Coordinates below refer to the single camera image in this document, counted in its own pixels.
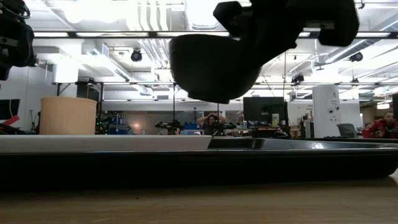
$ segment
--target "cylindrical wooden container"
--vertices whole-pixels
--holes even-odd
[[[40,134],[95,134],[96,104],[84,98],[42,98]]]

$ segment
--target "chair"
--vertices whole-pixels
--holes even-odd
[[[353,124],[337,124],[341,137],[358,138]]]

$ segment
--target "red jacket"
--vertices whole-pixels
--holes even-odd
[[[383,138],[388,131],[390,138],[398,139],[398,121],[394,122],[391,130],[387,130],[387,123],[384,119],[373,121],[362,131],[362,136],[363,138]]]

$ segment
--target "wooden table surface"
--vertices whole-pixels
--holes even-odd
[[[1,224],[398,223],[379,180],[0,195]]]

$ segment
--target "man in red jacket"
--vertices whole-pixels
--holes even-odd
[[[398,139],[398,121],[392,112],[384,114],[383,119],[373,121],[362,131],[363,138]]]

